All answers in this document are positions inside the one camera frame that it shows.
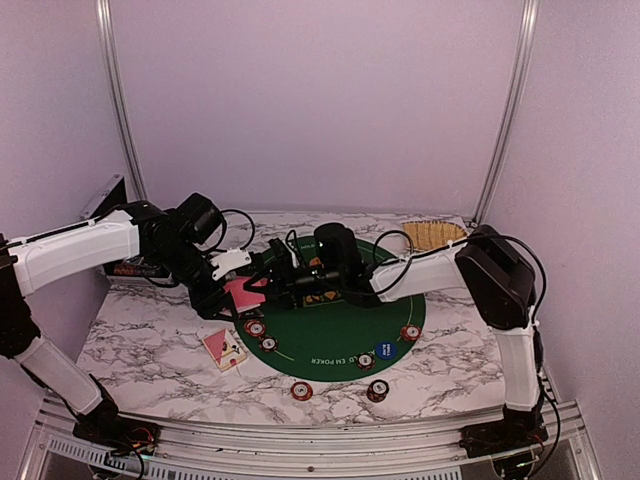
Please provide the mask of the pink playing card deck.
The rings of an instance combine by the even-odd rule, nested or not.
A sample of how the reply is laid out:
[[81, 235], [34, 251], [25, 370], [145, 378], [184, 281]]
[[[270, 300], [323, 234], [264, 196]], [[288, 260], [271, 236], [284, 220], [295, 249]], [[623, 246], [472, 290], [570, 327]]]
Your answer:
[[258, 308], [266, 301], [263, 294], [250, 292], [244, 288], [244, 283], [247, 280], [248, 277], [236, 277], [233, 280], [227, 281], [224, 285], [225, 291], [231, 294], [238, 313], [244, 313], [245, 311]]

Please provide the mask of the dark chips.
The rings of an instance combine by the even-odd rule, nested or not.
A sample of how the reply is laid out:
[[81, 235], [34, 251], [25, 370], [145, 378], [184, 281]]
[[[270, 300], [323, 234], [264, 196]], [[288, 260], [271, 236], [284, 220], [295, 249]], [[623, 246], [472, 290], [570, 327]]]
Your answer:
[[271, 336], [264, 336], [260, 339], [259, 347], [264, 352], [273, 352], [278, 348], [278, 341]]
[[361, 370], [368, 371], [375, 366], [375, 358], [368, 352], [361, 353], [356, 357], [356, 365]]

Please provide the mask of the blue small blind button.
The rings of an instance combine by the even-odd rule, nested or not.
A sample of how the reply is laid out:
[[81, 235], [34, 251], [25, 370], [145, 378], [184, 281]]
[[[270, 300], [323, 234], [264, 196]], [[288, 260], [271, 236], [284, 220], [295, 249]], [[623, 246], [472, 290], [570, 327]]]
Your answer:
[[392, 341], [381, 341], [375, 346], [375, 354], [381, 360], [393, 360], [398, 355], [397, 344]]

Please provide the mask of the dark red poker chip stack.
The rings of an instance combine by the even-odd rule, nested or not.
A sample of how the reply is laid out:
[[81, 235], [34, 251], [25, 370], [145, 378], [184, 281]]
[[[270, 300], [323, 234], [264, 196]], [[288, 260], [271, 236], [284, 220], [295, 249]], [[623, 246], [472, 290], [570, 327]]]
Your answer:
[[369, 384], [366, 396], [371, 402], [379, 403], [386, 399], [389, 391], [390, 387], [386, 381], [376, 379]]

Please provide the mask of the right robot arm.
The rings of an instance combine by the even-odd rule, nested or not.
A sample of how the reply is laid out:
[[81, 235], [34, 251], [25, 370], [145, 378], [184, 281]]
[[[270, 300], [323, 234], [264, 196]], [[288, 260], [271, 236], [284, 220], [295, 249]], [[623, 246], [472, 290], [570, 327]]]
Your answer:
[[513, 248], [514, 238], [481, 225], [469, 236], [432, 251], [365, 261], [354, 232], [341, 223], [325, 223], [313, 237], [319, 266], [306, 264], [297, 243], [272, 239], [273, 259], [255, 270], [244, 289], [287, 308], [326, 291], [370, 308], [431, 291], [466, 288], [496, 337], [503, 366], [505, 401], [496, 440], [515, 448], [541, 424], [543, 346], [535, 315], [542, 297], [535, 291], [538, 271]]

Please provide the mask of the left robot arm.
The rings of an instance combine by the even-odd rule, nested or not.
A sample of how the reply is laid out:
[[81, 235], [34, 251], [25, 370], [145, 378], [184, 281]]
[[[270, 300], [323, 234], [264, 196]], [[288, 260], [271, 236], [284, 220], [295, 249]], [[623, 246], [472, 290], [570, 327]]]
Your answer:
[[26, 302], [44, 286], [112, 261], [142, 256], [165, 268], [189, 294], [192, 309], [210, 320], [231, 309], [214, 266], [200, 247], [223, 225], [215, 205], [194, 193], [174, 209], [147, 201], [1, 248], [1, 354], [66, 401], [106, 445], [125, 438], [126, 423], [105, 389], [39, 329]]

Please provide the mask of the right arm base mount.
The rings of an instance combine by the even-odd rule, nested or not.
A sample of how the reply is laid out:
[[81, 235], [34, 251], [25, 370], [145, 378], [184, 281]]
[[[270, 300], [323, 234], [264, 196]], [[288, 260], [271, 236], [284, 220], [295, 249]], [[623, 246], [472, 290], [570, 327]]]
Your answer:
[[460, 433], [459, 447], [466, 451], [469, 458], [525, 448], [549, 438], [545, 427], [527, 430], [522, 425], [509, 424], [504, 420], [466, 426]]

